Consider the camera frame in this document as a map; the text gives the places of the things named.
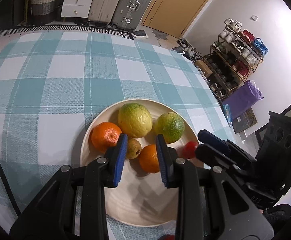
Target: door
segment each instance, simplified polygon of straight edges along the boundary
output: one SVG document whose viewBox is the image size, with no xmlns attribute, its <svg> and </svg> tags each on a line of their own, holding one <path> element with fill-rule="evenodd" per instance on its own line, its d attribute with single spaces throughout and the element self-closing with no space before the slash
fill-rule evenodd
<svg viewBox="0 0 291 240">
<path fill-rule="evenodd" d="M 179 37 L 205 0 L 156 0 L 145 26 Z"/>
</svg>

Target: red fruit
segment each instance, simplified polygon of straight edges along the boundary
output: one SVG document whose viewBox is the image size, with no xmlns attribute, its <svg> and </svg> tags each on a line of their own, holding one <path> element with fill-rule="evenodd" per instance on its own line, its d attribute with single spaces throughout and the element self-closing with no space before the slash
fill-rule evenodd
<svg viewBox="0 0 291 240">
<path fill-rule="evenodd" d="M 174 236 L 170 235 L 165 240 L 174 240 Z"/>
<path fill-rule="evenodd" d="M 196 156 L 195 151 L 199 146 L 197 142 L 188 142 L 182 149 L 182 156 L 187 159 L 192 159 Z"/>
</svg>

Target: green fruit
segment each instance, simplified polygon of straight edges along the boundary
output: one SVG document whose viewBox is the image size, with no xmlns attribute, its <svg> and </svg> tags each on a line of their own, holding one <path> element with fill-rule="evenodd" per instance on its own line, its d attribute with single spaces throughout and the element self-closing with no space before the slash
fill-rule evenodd
<svg viewBox="0 0 291 240">
<path fill-rule="evenodd" d="M 174 143 L 181 138 L 185 124 L 180 115 L 169 112 L 162 114 L 155 123 L 156 135 L 162 134 L 166 143 Z"/>
<path fill-rule="evenodd" d="M 152 129 L 152 117 L 148 109 L 138 103 L 121 106 L 118 123 L 122 132 L 131 138 L 141 138 Z"/>
<path fill-rule="evenodd" d="M 136 139 L 129 138 L 127 140 L 126 158 L 130 160 L 137 158 L 140 152 L 141 152 L 141 144 Z"/>
</svg>

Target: checkered tablecloth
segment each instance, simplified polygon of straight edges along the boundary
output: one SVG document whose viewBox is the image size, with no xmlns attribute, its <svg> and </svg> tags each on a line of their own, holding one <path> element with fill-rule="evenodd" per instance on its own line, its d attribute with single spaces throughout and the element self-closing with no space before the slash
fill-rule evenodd
<svg viewBox="0 0 291 240">
<path fill-rule="evenodd" d="M 130 98 L 173 108 L 196 133 L 233 139 L 204 79 L 176 52 L 88 32 L 43 31 L 9 42 L 0 53 L 0 162 L 21 210 L 61 165 L 79 166 L 92 120 Z M 0 224 L 9 231 L 15 219 L 0 180 Z M 117 240 L 173 232 L 169 225 L 135 228 L 111 218 L 108 224 Z"/>
</svg>

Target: tangerine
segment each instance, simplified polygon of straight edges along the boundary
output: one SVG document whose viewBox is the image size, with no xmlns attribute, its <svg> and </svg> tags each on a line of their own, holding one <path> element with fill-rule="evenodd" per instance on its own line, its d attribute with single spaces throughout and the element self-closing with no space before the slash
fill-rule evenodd
<svg viewBox="0 0 291 240">
<path fill-rule="evenodd" d="M 111 122 L 98 124 L 91 133 L 93 146 L 100 152 L 105 153 L 109 147 L 116 146 L 121 129 Z"/>
<path fill-rule="evenodd" d="M 157 173 L 160 171 L 157 149 L 155 144 L 150 144 L 141 150 L 139 155 L 141 168 L 148 173 Z"/>
</svg>

